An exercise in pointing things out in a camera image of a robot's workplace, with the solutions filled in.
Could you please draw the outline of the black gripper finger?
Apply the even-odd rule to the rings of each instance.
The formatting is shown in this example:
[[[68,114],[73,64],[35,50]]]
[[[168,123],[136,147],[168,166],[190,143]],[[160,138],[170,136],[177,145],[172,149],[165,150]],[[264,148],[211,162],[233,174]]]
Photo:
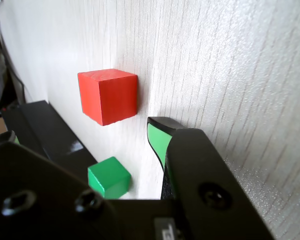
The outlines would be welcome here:
[[[170,184],[188,240],[271,240],[273,235],[207,135],[169,117],[147,119],[147,139]]]
[[[103,197],[0,134],[0,240],[118,240]]]

